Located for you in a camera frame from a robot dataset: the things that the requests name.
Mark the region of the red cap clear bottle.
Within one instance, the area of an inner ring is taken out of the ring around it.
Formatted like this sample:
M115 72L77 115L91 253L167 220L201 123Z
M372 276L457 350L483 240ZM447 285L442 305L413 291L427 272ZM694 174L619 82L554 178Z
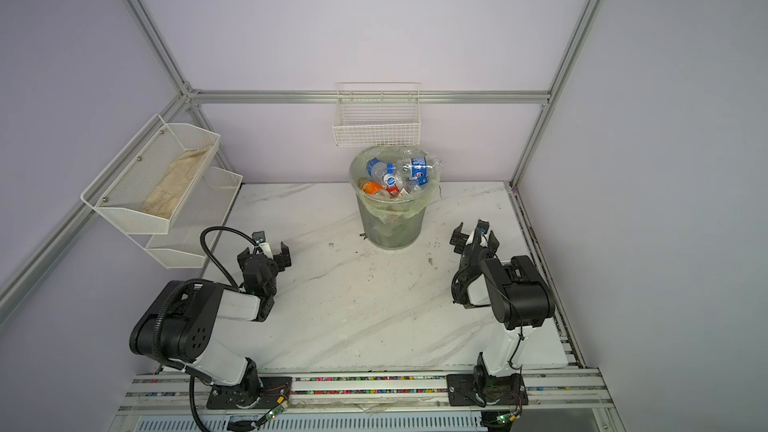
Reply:
M399 183L387 185L385 190L390 194L391 197L399 197L402 194L402 188Z

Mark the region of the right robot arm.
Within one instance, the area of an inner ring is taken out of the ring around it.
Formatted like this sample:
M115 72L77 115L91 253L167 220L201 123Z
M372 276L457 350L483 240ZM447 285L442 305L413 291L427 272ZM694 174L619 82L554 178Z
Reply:
M449 244L460 255L451 280L452 301L463 308L489 308L503 334L478 353L469 374L447 377L451 405L528 403L522 376L522 353L533 332L555 313L553 294L527 255L502 261L490 224L480 220L469 234L458 225Z

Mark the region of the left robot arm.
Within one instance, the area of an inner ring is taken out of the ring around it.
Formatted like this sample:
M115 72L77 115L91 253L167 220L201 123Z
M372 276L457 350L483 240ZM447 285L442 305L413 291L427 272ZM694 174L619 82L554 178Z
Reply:
M215 388L255 401L263 389L256 363L214 337L219 319L264 322L277 295L277 276L292 265L290 249L254 248L237 257L243 288L206 279L171 281L132 330L132 353L183 371Z

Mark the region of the small clear bottle blue white label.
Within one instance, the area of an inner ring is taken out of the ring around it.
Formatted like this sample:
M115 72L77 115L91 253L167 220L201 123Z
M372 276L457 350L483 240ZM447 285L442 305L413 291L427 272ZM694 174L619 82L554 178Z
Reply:
M401 184L394 163L384 162L374 157L366 163L365 170L371 179L381 184L384 188L395 183Z

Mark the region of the small crushed bottle blue label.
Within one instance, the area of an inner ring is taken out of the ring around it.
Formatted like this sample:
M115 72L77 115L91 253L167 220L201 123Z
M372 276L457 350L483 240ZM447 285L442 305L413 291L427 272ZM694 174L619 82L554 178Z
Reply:
M441 161L436 157L418 156L401 159L397 163L399 173L408 182L419 186L429 182L429 174L441 167Z

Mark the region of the orange NFC juice bottle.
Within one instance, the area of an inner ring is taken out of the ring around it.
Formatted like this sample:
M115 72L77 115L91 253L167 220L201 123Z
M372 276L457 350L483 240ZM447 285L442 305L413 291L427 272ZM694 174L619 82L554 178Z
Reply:
M388 197L388 191L378 182L368 178L360 178L357 182L358 188L367 195Z

